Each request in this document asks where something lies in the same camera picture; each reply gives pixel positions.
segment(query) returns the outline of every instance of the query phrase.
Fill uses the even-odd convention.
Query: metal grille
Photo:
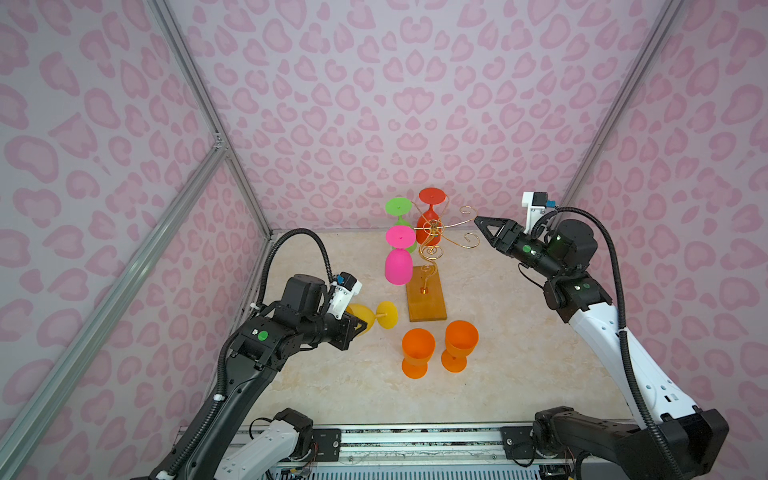
[[[275,479],[280,469],[273,468]],[[407,465],[323,466],[313,468],[309,480],[541,480],[538,466],[517,465]]]

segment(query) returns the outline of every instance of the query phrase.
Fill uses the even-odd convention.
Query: orange cup
[[[467,367],[467,356],[478,344],[478,330],[469,322],[456,320],[445,329],[445,351],[440,361],[446,370],[459,373]]]
[[[435,337],[424,329],[410,330],[402,338],[402,372],[411,379],[427,373],[427,363],[435,352]]]

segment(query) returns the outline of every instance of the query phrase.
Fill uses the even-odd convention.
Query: pink patterned wall
[[[262,241],[222,165],[19,478],[148,474],[204,400]]]
[[[629,327],[728,420],[718,480],[768,478],[766,25],[764,0],[691,2],[578,200],[611,229]]]
[[[270,225],[559,197],[661,0],[173,0]]]
[[[141,0],[0,12],[2,436],[212,138]]]

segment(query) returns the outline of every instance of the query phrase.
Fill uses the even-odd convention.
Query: beige table surface
[[[322,344],[291,357],[253,405],[247,421],[272,417],[290,407],[316,424],[531,421],[555,406],[571,406],[605,419],[631,417],[618,388],[587,344],[550,311],[541,291],[518,272],[517,262],[482,239],[472,250],[445,243],[438,260],[448,321],[411,323],[406,288],[384,278],[390,251],[383,230],[319,233],[334,273],[346,271],[362,281],[354,303],[372,310],[379,302],[397,305],[400,321],[386,330],[376,324],[349,350]],[[460,240],[462,232],[449,236]],[[413,254],[415,264],[421,259]],[[326,278],[322,257],[306,235],[289,239],[272,264],[265,303],[278,300],[295,273]],[[466,320],[480,341],[467,368],[442,367],[445,328]],[[418,380],[401,370],[401,342],[416,327],[437,342],[429,371]]]

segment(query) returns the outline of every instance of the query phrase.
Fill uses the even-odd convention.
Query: wooden block
[[[422,293],[424,277],[429,272],[420,266],[413,267],[413,278],[406,284],[408,295],[408,314],[412,322],[429,322],[448,319],[445,300],[442,296],[440,271],[432,275],[427,282],[427,293]]]

